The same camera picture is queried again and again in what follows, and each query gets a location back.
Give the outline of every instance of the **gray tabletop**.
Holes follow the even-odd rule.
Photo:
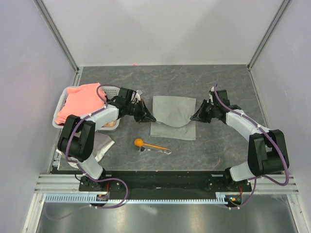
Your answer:
[[[114,84],[141,90],[152,111],[153,96],[196,98],[196,109],[218,82],[231,104],[239,105],[263,124],[257,97],[245,65],[85,67],[80,84]],[[213,119],[196,123],[196,140],[185,141],[150,136],[150,123],[138,124],[132,116],[120,120],[114,132],[105,132],[116,143],[100,161],[106,170],[221,170],[246,161],[247,141],[234,129]],[[138,152],[134,140],[167,147],[172,154]],[[73,170],[62,158],[59,170]]]

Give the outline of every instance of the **cloth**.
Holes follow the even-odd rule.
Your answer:
[[[195,121],[190,117],[195,111],[196,99],[176,96],[154,96],[151,136],[182,140],[195,140]]]
[[[78,87],[68,87],[66,103],[57,114],[55,122],[62,124],[65,123],[67,117],[71,114],[82,116],[102,108],[104,102],[98,97],[96,92],[99,85],[99,83],[91,83]],[[99,94],[106,100],[106,93],[102,88],[99,89]]]
[[[112,147],[113,144],[115,144],[115,142],[108,135],[102,133],[95,133],[92,155],[95,157],[97,162],[102,160],[105,153]],[[56,152],[65,156],[64,153],[59,150],[56,150]],[[76,163],[69,164],[74,168],[78,168]]]

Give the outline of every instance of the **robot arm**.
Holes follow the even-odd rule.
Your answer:
[[[209,100],[203,101],[199,110],[191,117],[191,120],[210,123],[212,118],[217,118],[224,124],[234,128],[248,141],[247,161],[225,170],[228,182],[237,182],[260,175],[283,171],[284,167],[277,151],[258,127],[242,117],[242,115],[246,116],[246,114],[239,106],[230,105],[226,90],[220,90],[217,91],[217,93],[222,102],[230,109],[235,110],[239,115],[224,108],[218,102],[214,88],[212,88],[209,92]],[[289,167],[284,134],[280,130],[270,130],[263,126],[260,127],[272,137],[274,142],[280,148],[286,161],[286,165]]]
[[[136,122],[156,122],[156,119],[147,109],[144,100],[136,91],[120,88],[119,94],[111,100],[107,100],[107,106],[102,111],[91,115],[87,120],[84,120],[79,126],[77,132],[80,136],[75,135],[70,144],[69,158],[78,163],[89,176],[98,180],[104,177],[104,169],[97,163],[92,155],[94,146],[95,132],[103,125],[117,120],[125,115],[134,116]],[[81,121],[79,116],[70,115],[64,124],[61,136],[57,143],[57,148],[64,154],[66,152],[69,138],[78,124]]]

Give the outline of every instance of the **gray floor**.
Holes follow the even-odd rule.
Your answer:
[[[48,203],[47,213],[58,218],[83,205]],[[42,214],[39,226],[44,233],[298,232],[286,198],[262,196],[254,196],[240,210],[231,211],[204,204],[128,204],[110,210],[87,208],[61,221],[49,221]]]
[[[231,104],[239,105],[263,124],[245,65],[85,67],[80,84],[96,82],[141,90],[149,110],[155,95],[196,98],[198,108],[218,82],[219,89],[228,91]],[[247,141],[216,119],[211,124],[196,123],[195,141],[151,137],[150,123],[138,124],[132,116],[122,118],[117,130],[106,134],[116,142],[100,162],[106,170],[220,170],[247,158]],[[139,153],[133,148],[136,138],[168,147],[173,152],[170,155]],[[62,159],[59,169],[71,167]]]

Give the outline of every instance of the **metal corner post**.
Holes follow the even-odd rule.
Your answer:
[[[61,49],[63,50],[65,56],[67,57],[68,61],[70,62],[72,68],[78,72],[79,71],[79,67],[76,64],[72,54],[70,53],[63,37],[61,36],[56,24],[54,23],[51,14],[49,13],[46,5],[44,4],[43,0],[34,0],[35,4],[37,5],[38,9],[40,10],[43,18],[45,19],[47,25],[49,26],[52,34],[54,35],[57,43],[59,44],[59,46],[61,47]]]
[[[281,17],[283,16],[285,10],[287,9],[287,7],[289,6],[289,3],[291,1],[292,0],[283,0],[283,2],[281,3],[280,7],[278,8],[276,14],[274,15],[274,17],[272,19],[267,31],[265,32],[261,42],[259,43],[252,59],[250,60],[249,64],[247,65],[249,70],[254,66],[256,60],[258,59],[259,55],[261,54],[261,51],[263,50],[263,48],[267,44],[270,36],[272,35],[273,31],[275,30],[277,24],[279,23]]]

